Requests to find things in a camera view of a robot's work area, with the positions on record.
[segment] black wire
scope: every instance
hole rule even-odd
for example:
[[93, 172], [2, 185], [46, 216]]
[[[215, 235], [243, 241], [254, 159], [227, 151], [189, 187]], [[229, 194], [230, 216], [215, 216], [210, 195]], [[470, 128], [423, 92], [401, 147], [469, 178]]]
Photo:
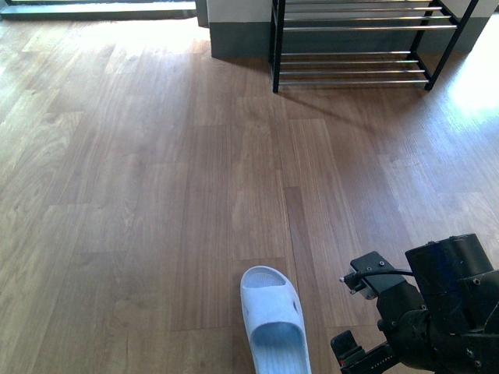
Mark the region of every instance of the black wire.
[[408, 277], [414, 277], [411, 270], [403, 269], [386, 269], [386, 270], [371, 270], [371, 271], [357, 271], [354, 273], [356, 279], [363, 279], [365, 277], [372, 277], [374, 275], [406, 275]]
[[358, 282], [365, 277], [373, 277], [376, 275], [406, 275], [408, 277], [414, 277], [414, 274], [412, 273], [411, 270], [379, 269], [379, 270], [357, 271], [355, 273], [350, 273], [341, 278], [340, 281], [345, 283], [352, 283], [352, 280]]

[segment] gray baseboard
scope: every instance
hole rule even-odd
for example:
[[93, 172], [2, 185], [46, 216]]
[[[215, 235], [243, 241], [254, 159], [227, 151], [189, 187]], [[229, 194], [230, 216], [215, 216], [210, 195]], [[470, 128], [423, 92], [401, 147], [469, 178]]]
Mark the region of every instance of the gray baseboard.
[[[471, 18], [455, 51], [471, 51], [488, 20], [486, 17]], [[270, 23], [210, 23], [210, 33], [211, 54], [215, 58], [268, 55]], [[453, 30], [427, 31], [418, 51], [443, 51], [452, 33]], [[405, 51], [410, 48], [414, 35], [412, 31], [293, 33], [285, 36], [283, 51]]]
[[210, 23], [211, 55], [215, 58], [268, 55], [268, 22]]

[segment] white wall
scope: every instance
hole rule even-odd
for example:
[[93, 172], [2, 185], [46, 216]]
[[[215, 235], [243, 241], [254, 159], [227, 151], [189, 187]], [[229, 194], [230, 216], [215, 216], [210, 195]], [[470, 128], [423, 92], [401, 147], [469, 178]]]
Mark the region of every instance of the white wall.
[[[462, 16], [469, 0], [444, 0], [444, 4]], [[497, 0], [479, 0], [472, 17], [490, 17], [497, 8]], [[208, 19], [213, 22], [268, 22], [271, 19], [271, 0], [208, 0]]]

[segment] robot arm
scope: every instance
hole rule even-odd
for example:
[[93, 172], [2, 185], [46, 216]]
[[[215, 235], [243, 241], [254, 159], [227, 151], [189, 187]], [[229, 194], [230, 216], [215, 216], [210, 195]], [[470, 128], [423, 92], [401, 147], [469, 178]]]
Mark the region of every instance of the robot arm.
[[[401, 362], [436, 374], [499, 373], [499, 270], [476, 235], [408, 251], [412, 273], [377, 252], [354, 259], [341, 281], [377, 298], [387, 341], [365, 352], [350, 331], [331, 340], [342, 374], [381, 374]], [[400, 275], [413, 275], [419, 291]]]

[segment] slide sandal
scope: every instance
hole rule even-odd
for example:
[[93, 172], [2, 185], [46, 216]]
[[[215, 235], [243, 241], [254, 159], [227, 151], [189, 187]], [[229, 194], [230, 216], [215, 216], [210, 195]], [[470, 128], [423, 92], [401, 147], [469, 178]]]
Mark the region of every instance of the slide sandal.
[[241, 279], [241, 301], [257, 374], [310, 374], [302, 306], [289, 279], [252, 267]]

